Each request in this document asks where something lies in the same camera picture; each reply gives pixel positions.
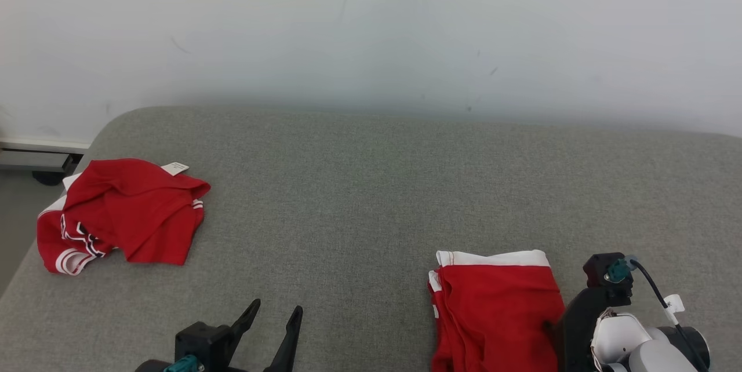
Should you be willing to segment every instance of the white stripe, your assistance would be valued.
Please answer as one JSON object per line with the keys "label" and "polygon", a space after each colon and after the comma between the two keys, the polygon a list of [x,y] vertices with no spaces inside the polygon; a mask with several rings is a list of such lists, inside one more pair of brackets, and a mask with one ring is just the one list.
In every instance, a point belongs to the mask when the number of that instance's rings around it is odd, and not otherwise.
{"label": "white stripe", "polygon": [[56,257],[56,271],[59,273],[67,273],[66,270],[63,268],[63,261],[64,258],[72,253],[73,251],[76,251],[74,249],[67,249],[66,251],[63,251],[62,253],[59,253],[59,256]]}
{"label": "white stripe", "polygon": [[442,267],[451,265],[493,265],[520,267],[549,267],[546,253],[541,250],[513,251],[493,256],[479,256],[463,251],[438,250],[435,253]]}
{"label": "white stripe", "polygon": [[67,255],[61,262],[61,267],[67,275],[77,275],[89,261],[95,259],[95,256],[88,255],[84,251],[73,251]]}
{"label": "white stripe", "polygon": [[85,233],[83,232],[80,227],[82,227],[82,223],[77,222],[77,233],[82,235],[82,238],[71,238],[72,240],[82,240],[85,242],[85,249],[88,250],[88,253],[90,253],[91,256],[95,258],[103,258],[103,256],[106,256],[103,251],[98,251],[98,249],[95,248],[95,245],[93,244],[93,239],[91,238],[93,235],[91,233]]}
{"label": "white stripe", "polygon": [[430,288],[432,288],[432,292],[439,293],[443,290],[441,282],[438,280],[438,274],[434,270],[427,272],[427,281],[430,284]]}
{"label": "white stripe", "polygon": [[64,230],[64,238],[69,239],[69,240],[77,240],[77,242],[85,242],[85,243],[88,242],[87,240],[85,240],[84,237],[81,237],[81,238],[80,237],[72,237],[70,235],[70,233],[67,233],[67,230],[66,229]]}
{"label": "white stripe", "polygon": [[93,259],[95,259],[95,256],[87,255],[84,259],[82,259],[82,261],[77,263],[77,266],[75,267],[74,270],[72,270],[72,272],[70,272],[70,275],[72,276],[79,275],[80,272],[82,272],[82,269],[88,264],[88,262],[92,261]]}
{"label": "white stripe", "polygon": [[61,228],[61,238],[64,239],[64,235],[67,234],[67,221],[64,219],[64,213],[59,216],[59,228]]}

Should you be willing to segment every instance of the white label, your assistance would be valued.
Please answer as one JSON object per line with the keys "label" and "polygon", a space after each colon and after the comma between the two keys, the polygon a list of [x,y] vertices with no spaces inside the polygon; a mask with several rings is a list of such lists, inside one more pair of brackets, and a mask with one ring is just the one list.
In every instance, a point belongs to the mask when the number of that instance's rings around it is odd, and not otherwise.
{"label": "white label", "polygon": [[666,296],[665,304],[667,304],[667,309],[670,310],[670,313],[682,313],[686,310],[686,307],[683,305],[683,300],[678,294]]}
{"label": "white label", "polygon": [[167,173],[171,174],[172,176],[176,176],[177,174],[180,174],[180,172],[185,171],[189,167],[190,166],[183,165],[182,163],[179,163],[179,162],[173,162],[173,163],[169,163],[169,164],[167,164],[165,166],[160,166],[160,168],[165,169],[165,171]]}

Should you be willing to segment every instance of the baseboard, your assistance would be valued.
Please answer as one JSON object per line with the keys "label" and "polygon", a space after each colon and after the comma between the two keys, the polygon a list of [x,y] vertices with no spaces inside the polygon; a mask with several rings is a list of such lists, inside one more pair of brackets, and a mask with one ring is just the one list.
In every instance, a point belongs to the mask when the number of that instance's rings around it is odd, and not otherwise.
{"label": "baseboard", "polygon": [[21,152],[16,150],[0,152],[0,169],[60,172],[61,177],[64,177],[73,161],[74,158],[69,153]]}
{"label": "baseboard", "polygon": [[57,140],[32,140],[0,137],[0,148],[15,148],[35,152],[61,152],[84,155],[90,143],[61,142]]}

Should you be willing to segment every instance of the folded red shirt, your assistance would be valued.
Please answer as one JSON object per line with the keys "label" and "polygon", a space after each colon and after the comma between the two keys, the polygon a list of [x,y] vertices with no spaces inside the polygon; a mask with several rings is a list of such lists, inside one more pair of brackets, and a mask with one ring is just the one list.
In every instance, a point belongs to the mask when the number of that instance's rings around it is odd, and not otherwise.
{"label": "folded red shirt", "polygon": [[478,256],[438,251],[428,274],[438,348],[432,372],[556,372],[544,328],[564,303],[540,250]]}
{"label": "folded red shirt", "polygon": [[64,186],[39,214],[37,244],[50,272],[69,275],[114,249],[130,262],[184,264],[211,188],[140,159],[91,161]]}

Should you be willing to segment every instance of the couch cushion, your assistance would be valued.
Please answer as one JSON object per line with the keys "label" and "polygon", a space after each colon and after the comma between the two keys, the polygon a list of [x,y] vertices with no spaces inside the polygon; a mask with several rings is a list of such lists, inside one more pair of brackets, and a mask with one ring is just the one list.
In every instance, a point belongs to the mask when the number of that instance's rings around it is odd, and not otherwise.
{"label": "couch cushion", "polygon": [[[122,255],[78,277],[32,248],[0,300],[2,370],[130,372],[172,359],[192,322],[263,300],[232,366],[262,370],[296,304],[296,369],[428,370],[435,251],[544,250],[565,301],[592,253],[641,258],[681,324],[736,364],[742,140],[676,132],[421,121],[254,108],[145,108],[110,123],[90,159],[178,161],[206,180],[185,266]],[[666,324],[637,278],[629,308]]]}

